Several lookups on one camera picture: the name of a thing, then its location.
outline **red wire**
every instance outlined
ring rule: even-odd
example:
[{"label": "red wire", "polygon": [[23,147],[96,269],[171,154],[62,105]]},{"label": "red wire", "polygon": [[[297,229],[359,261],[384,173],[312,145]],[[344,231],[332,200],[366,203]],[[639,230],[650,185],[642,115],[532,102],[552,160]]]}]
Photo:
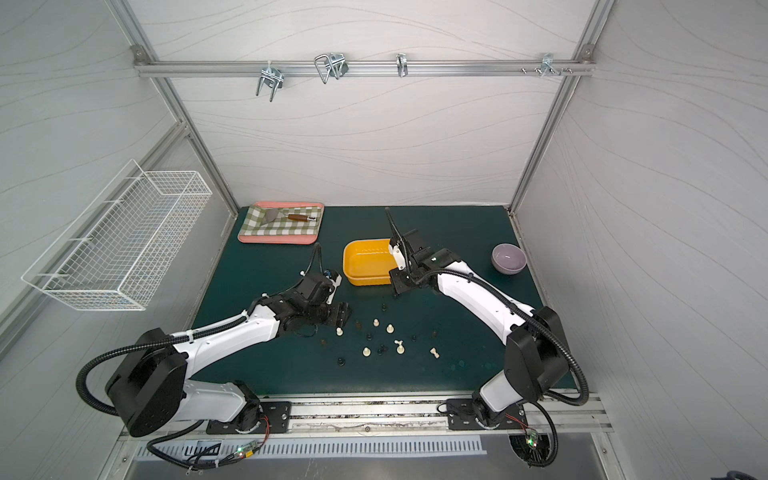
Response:
[{"label": "red wire", "polygon": [[264,421],[266,422],[266,429],[264,430],[264,441],[261,442],[261,448],[264,447],[264,444],[266,443],[266,440],[270,437],[270,420],[264,416]]},{"label": "red wire", "polygon": [[516,419],[515,417],[513,417],[512,415],[509,415],[508,413],[505,413],[504,415],[506,415],[508,419],[510,419],[510,420],[515,420],[517,423],[519,423],[519,424],[522,426],[522,428],[523,428],[523,431],[524,431],[525,429],[529,429],[529,428],[531,428],[531,427],[529,427],[528,425],[526,425],[526,424],[524,424],[523,422],[521,422],[520,420],[518,420],[518,419]]}]

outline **purple bowl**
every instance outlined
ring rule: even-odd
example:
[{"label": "purple bowl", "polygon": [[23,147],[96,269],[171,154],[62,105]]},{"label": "purple bowl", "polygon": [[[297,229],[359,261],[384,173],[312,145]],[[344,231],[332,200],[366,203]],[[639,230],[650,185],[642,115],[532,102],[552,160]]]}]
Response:
[{"label": "purple bowl", "polygon": [[525,253],[511,243],[500,243],[491,253],[491,263],[504,275],[515,275],[525,268]]}]

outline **spatula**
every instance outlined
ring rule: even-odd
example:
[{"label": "spatula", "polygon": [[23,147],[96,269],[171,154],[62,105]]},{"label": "spatula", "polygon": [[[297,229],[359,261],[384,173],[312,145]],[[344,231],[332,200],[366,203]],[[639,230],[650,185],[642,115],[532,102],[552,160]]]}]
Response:
[{"label": "spatula", "polygon": [[308,217],[307,215],[299,214],[284,214],[279,208],[267,208],[264,213],[264,219],[261,220],[261,224],[272,223],[276,218],[287,218],[288,220],[295,220],[297,222],[314,222],[317,221],[317,217]]}]

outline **metal bracket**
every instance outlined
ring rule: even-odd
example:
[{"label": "metal bracket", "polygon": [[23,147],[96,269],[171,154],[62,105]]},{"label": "metal bracket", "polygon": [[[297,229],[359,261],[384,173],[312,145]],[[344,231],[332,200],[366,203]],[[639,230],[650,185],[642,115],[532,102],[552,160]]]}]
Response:
[{"label": "metal bracket", "polygon": [[275,92],[278,88],[283,87],[283,81],[285,80],[285,77],[282,73],[280,73],[280,70],[276,68],[272,68],[271,66],[267,66],[266,68],[262,69],[261,76],[259,77],[259,84],[256,86],[256,96],[259,96],[259,92],[261,91],[261,86],[266,85],[267,87],[272,89],[272,93],[270,93],[270,101],[274,100],[275,98]]},{"label": "metal bracket", "polygon": [[552,67],[552,62],[554,61],[554,56],[551,53],[547,53],[542,59],[541,59],[541,66],[539,68],[536,68],[536,73],[538,73],[539,77],[543,77],[545,75],[560,75],[563,73],[562,70],[556,71]]},{"label": "metal bracket", "polygon": [[315,68],[317,73],[320,74],[320,80],[323,83],[328,83],[328,79],[333,73],[333,77],[339,80],[349,71],[349,66],[346,64],[346,59],[343,53],[324,53],[315,57]]},{"label": "metal bracket", "polygon": [[[448,416],[448,430],[488,430],[477,421],[475,413],[472,411],[472,399],[447,399],[445,407],[449,411],[446,414]],[[524,424],[528,421],[525,418],[525,410],[521,406],[512,404],[507,407],[505,413]],[[504,417],[502,422],[493,429],[522,430],[522,427],[516,421]]]},{"label": "metal bracket", "polygon": [[407,77],[408,76],[408,58],[406,58],[406,54],[398,53],[396,58],[397,58],[397,76],[401,78]]},{"label": "metal bracket", "polygon": [[[261,402],[261,408],[266,416],[266,422],[259,422],[252,432],[254,434],[264,433],[266,424],[270,424],[270,433],[285,433],[288,430],[288,420],[290,419],[290,402]],[[229,423],[210,420],[205,432],[208,435],[227,435],[236,434],[231,431]]]},{"label": "metal bracket", "polygon": [[586,44],[585,46],[581,47],[578,58],[581,63],[594,63],[593,54],[594,43]]},{"label": "metal bracket", "polygon": [[134,54],[134,65],[146,65],[149,63],[149,54],[142,45],[131,45],[131,53]]}]

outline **white wall panel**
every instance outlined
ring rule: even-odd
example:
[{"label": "white wall panel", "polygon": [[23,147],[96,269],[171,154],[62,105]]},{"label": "white wall panel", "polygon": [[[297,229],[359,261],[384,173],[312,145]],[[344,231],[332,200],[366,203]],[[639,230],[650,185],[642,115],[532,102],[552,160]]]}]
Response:
[{"label": "white wall panel", "polygon": [[[197,170],[213,184],[186,140],[156,170]],[[97,478],[123,423],[80,400],[74,390],[78,371],[149,329],[170,333],[191,324],[231,218],[214,192],[145,311],[77,312],[48,303],[0,362],[3,478]],[[121,360],[106,362],[88,377],[102,401],[109,402],[104,385]]]},{"label": "white wall panel", "polygon": [[537,78],[174,80],[240,205],[506,204],[557,90]]},{"label": "white wall panel", "polygon": [[[1,312],[25,288],[26,268],[174,119],[151,81],[136,75],[103,0],[2,2],[0,45]],[[206,176],[188,145],[161,167]],[[144,312],[45,305],[0,362],[0,478],[98,476],[122,422],[78,398],[78,370],[148,329],[180,329],[203,294],[228,220],[214,194]],[[93,372],[101,398],[109,374]]]},{"label": "white wall panel", "polygon": [[593,0],[131,0],[162,60],[570,58]]},{"label": "white wall panel", "polygon": [[19,277],[174,124],[98,0],[0,5],[0,312]]},{"label": "white wall panel", "polygon": [[765,25],[618,2],[518,212],[628,478],[768,478]]},{"label": "white wall panel", "polygon": [[[162,60],[570,58],[594,0],[131,0]],[[174,84],[241,205],[506,204],[557,81],[255,78]]]}]

